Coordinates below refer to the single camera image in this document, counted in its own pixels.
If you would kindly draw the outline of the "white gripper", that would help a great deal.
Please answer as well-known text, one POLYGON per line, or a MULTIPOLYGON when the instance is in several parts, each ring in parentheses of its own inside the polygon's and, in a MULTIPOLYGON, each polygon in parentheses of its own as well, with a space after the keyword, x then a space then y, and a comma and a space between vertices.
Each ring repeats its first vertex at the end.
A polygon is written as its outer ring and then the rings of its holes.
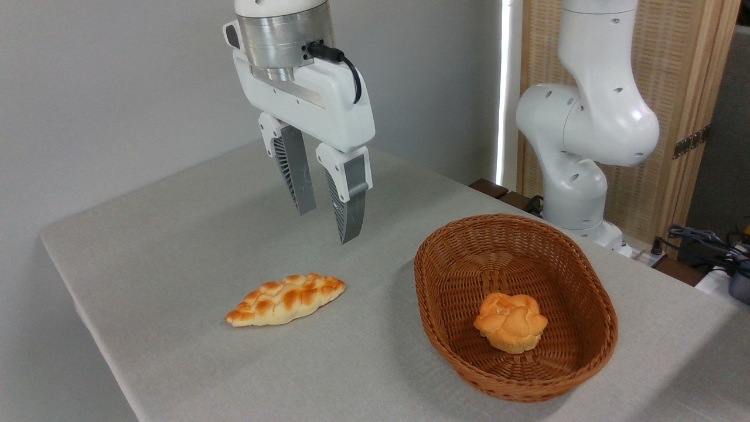
POLYGON ((326 143, 316 148, 316 157, 326 169, 340 242, 358 237, 366 192, 373 187, 368 149, 361 146, 376 133, 364 78, 360 78, 357 103, 353 72, 346 64, 314 60, 294 69, 293 81, 268 80, 265 72, 249 64, 237 38, 238 22, 229 22, 223 29, 225 40, 233 47, 244 94, 264 112, 259 125, 266 152, 275 159, 298 213, 316 208, 302 136, 305 132, 326 143))

